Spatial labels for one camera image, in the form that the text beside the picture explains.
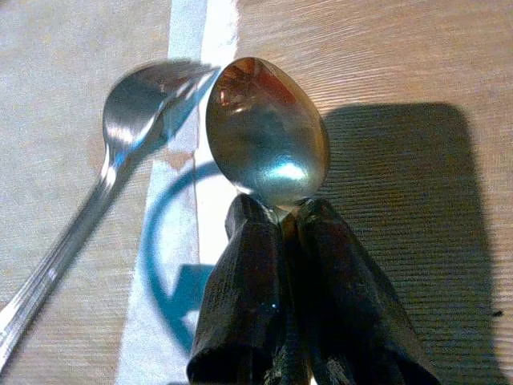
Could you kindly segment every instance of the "spoon bowl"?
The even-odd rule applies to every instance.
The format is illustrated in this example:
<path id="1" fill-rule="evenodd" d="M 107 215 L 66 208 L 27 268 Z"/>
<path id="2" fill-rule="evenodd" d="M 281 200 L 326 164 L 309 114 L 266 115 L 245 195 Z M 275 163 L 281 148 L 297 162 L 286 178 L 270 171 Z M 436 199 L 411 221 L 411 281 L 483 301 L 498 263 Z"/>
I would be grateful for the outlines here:
<path id="1" fill-rule="evenodd" d="M 267 205 L 295 205 L 325 179 L 329 142 L 319 112 L 290 77 L 265 60 L 238 59 L 220 73 L 206 123 L 220 170 Z"/>

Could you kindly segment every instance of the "spoon handle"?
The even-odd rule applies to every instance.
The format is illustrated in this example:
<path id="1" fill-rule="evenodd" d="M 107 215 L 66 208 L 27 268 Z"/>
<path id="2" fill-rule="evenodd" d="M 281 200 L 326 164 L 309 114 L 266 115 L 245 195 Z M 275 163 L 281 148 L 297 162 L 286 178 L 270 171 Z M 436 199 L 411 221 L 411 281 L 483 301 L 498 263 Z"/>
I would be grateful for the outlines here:
<path id="1" fill-rule="evenodd" d="M 37 310 L 80 250 L 114 195 L 117 170 L 104 164 L 96 186 L 50 252 L 0 311 L 0 373 Z"/>

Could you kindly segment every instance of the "table surface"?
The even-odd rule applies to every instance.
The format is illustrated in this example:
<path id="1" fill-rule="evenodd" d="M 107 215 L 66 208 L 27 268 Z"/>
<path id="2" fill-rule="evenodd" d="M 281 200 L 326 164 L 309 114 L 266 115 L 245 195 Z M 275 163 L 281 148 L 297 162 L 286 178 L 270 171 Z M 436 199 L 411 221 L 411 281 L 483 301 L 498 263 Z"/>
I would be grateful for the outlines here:
<path id="1" fill-rule="evenodd" d="M 321 195 L 389 275 L 443 382 L 513 383 L 513 6 L 236 6 L 236 56 L 275 63 L 319 107 L 333 153 Z M 0 304 L 93 185 L 105 95 L 134 66 L 166 57 L 170 9 L 0 5 Z M 115 381 L 151 163 L 173 159 L 166 151 L 127 183 L 5 384 Z"/>

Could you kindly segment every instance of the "metal spoon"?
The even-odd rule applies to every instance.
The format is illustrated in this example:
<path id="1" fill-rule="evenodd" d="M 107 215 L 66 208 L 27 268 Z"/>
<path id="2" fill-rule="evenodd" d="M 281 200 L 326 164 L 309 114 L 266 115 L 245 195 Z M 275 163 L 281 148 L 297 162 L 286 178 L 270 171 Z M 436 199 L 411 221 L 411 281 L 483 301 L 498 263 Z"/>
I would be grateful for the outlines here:
<path id="1" fill-rule="evenodd" d="M 207 106 L 214 161 L 242 192 L 295 205 L 325 179 L 329 143 L 310 98 L 278 67 L 244 58 L 226 67 Z"/>

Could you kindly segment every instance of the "wooden table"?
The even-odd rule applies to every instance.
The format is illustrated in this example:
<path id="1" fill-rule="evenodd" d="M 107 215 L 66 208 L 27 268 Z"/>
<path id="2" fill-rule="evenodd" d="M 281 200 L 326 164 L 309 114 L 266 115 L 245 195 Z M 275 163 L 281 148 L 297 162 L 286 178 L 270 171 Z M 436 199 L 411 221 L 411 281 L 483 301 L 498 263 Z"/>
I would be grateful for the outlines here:
<path id="1" fill-rule="evenodd" d="M 321 195 L 388 273 L 444 383 L 513 383 L 513 6 L 237 7 L 237 56 L 281 67 L 324 116 L 333 159 Z M 0 302 L 93 184 L 107 90 L 166 56 L 169 10 L 132 0 L 0 6 Z M 4 383 L 115 381 L 150 165 L 87 243 Z"/>

